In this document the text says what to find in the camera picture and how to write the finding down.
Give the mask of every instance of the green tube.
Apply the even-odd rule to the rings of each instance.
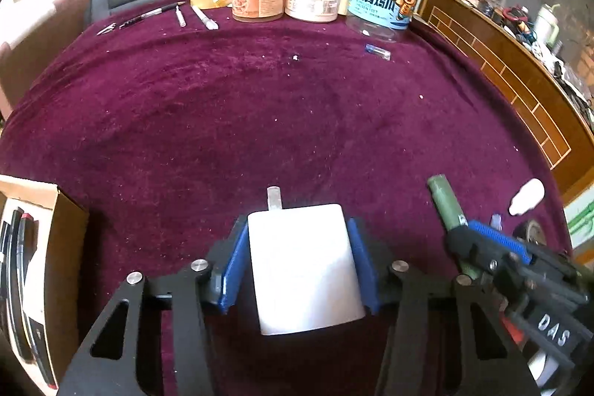
[[[461,225],[467,225],[466,217],[446,176],[436,175],[431,177],[427,180],[427,185],[431,190],[433,201],[446,230],[449,231]]]

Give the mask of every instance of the metal screw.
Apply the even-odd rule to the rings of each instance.
[[[126,282],[130,285],[139,283],[143,279],[143,275],[140,272],[130,272],[126,277]]]
[[[460,285],[472,285],[472,279],[466,274],[460,274],[456,277],[456,282]]]
[[[208,268],[209,262],[204,259],[196,259],[189,265],[194,272],[201,272]]]
[[[394,272],[406,272],[408,269],[409,269],[409,265],[405,261],[392,262],[392,270]]]

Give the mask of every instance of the wooden cabinet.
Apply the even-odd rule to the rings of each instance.
[[[538,60],[460,0],[426,0],[422,18],[473,59],[541,147],[568,204],[594,183],[594,136]]]

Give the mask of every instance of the white charger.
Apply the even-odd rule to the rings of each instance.
[[[248,216],[261,333],[299,333],[363,318],[341,206],[282,209],[280,189],[270,187],[268,208]]]

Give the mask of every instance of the velvet tablecloth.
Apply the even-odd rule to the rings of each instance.
[[[149,10],[151,6],[141,9]],[[453,276],[444,228],[426,187],[447,175],[468,218],[528,216],[549,245],[569,248],[559,194],[541,151],[509,103],[455,48],[413,23],[397,44],[375,44],[338,20],[234,21],[188,4],[95,36],[87,29],[44,72],[0,138],[2,173],[54,182],[90,209],[79,292],[81,338],[126,274],[173,273],[225,238],[236,216],[339,203],[394,253]],[[118,23],[138,12],[114,17]],[[545,200],[507,215],[532,177]],[[263,337],[248,274],[238,305],[209,316],[214,373],[230,396],[373,393],[387,322]],[[163,348],[173,394],[171,346]]]

